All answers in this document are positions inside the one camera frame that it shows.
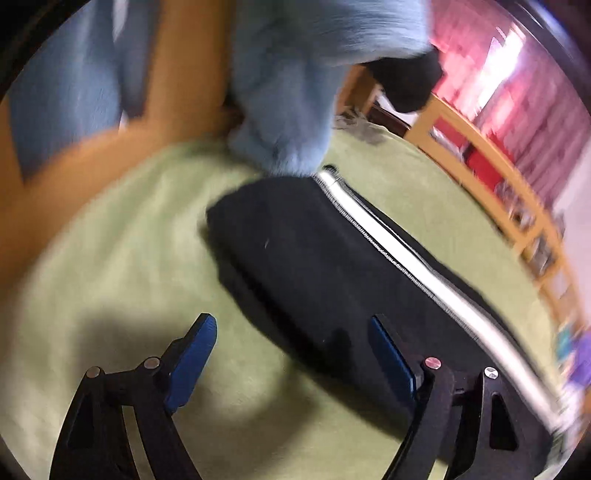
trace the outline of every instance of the green fabric surface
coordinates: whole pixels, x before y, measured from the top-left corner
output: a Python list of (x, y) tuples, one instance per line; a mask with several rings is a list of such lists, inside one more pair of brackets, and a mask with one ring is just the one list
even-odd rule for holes
[[(335, 132), (326, 160), (478, 288), (557, 384), (551, 320), (469, 196), (394, 136), (371, 146)], [(257, 176), (222, 144), (168, 148), (89, 203), (46, 249), (0, 319), (0, 433), (33, 480), (48, 476), (88, 367), (133, 368), (201, 312), (217, 318), (218, 341), (174, 421), (205, 480), (382, 477), (403, 433), (392, 435), (347, 388), (294, 365), (217, 281), (205, 208)], [(152, 478), (129, 410), (126, 423), (141, 476)], [(431, 477), (445, 470), (438, 463)]]

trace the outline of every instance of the wooden bed frame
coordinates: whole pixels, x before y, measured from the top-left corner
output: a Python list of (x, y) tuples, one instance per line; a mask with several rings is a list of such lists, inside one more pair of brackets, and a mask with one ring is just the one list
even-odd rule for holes
[[(355, 66), (345, 81), (337, 103), (337, 111), (355, 107), (367, 115), (378, 92), (379, 86), (367, 69)], [(434, 125), (440, 119), (447, 122), (479, 150), (512, 187), (524, 207), (534, 217), (533, 223), (526, 230), (523, 231), (519, 227), (499, 197), (492, 193), (466, 164), (459, 161), (431, 136)], [(472, 195), (498, 225), (517, 257), (521, 257), (526, 263), (530, 262), (534, 254), (533, 244), (539, 238), (546, 241), (553, 263), (542, 275), (533, 273), (533, 281), (550, 307), (557, 326), (573, 322), (577, 330), (584, 329), (585, 320), (579, 289), (564, 253), (562, 238), (550, 214), (509, 159), (473, 124), (434, 95), (431, 96), (415, 124), (404, 135), (404, 139), (426, 153)]]
[[(101, 190), (166, 145), (203, 136), (221, 137), (236, 121), (223, 107), (228, 85), (228, 34), (232, 0), (163, 0), (152, 55), (145, 113), (125, 129), (113, 129), (66, 148), (32, 179), (23, 181), (12, 144), (8, 103), (0, 103), (0, 296), (75, 214)], [(371, 107), (378, 91), (363, 67), (353, 67), (337, 110)], [(535, 215), (523, 232), (493, 195), (462, 163), (430, 136), (444, 118), (479, 149)], [(513, 247), (528, 260), (531, 244), (543, 235), (555, 263), (535, 279), (558, 323), (581, 321), (576, 283), (561, 239), (536, 195), (504, 155), (445, 103), (432, 98), (405, 139), (444, 168), (482, 205)], [(566, 279), (565, 294), (553, 279)]]

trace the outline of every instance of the light blue fuzzy fabric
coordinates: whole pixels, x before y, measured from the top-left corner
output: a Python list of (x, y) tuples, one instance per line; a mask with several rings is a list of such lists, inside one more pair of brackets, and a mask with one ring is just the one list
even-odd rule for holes
[(425, 53), (427, 0), (238, 0), (230, 149), (275, 175), (314, 173), (348, 65)]

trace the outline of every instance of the metal screw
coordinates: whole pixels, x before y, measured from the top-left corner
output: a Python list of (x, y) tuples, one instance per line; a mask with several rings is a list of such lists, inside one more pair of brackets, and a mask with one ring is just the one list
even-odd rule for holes
[(434, 356), (430, 356), (429, 358), (425, 359), (425, 365), (431, 370), (439, 370), (441, 368), (441, 360), (435, 358)]
[(144, 367), (148, 370), (153, 370), (154, 368), (158, 368), (160, 365), (160, 358), (157, 356), (151, 356), (144, 361)]
[(492, 378), (493, 380), (499, 376), (499, 372), (496, 371), (496, 369), (495, 368), (492, 368), (492, 367), (486, 367), (484, 369), (484, 374), (488, 378)]
[(90, 367), (86, 371), (86, 376), (88, 378), (96, 378), (100, 375), (100, 368), (99, 367)]

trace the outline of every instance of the black cloth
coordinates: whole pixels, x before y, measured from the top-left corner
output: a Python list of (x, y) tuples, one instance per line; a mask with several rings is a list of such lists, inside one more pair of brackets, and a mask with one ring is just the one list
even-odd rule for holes
[(425, 106), (431, 91), (443, 76), (435, 47), (409, 59), (383, 58), (364, 64), (400, 113), (416, 112)]
[[(371, 208), (508, 332), (474, 289)], [(403, 412), (410, 420), (412, 412), (390, 390), (369, 346), (367, 321), (377, 313), (386, 315), (394, 327), (404, 325), (420, 340), (422, 353), (438, 357), (455, 371), (478, 374), (485, 367), (499, 368), (338, 212), (312, 178), (277, 177), (246, 185), (211, 207), (207, 223), (220, 280), (251, 322), (290, 355), (356, 386), (396, 416)], [(535, 471), (540, 471), (551, 437), (509, 388)], [(453, 445), (458, 422), (456, 414), (448, 445)]]

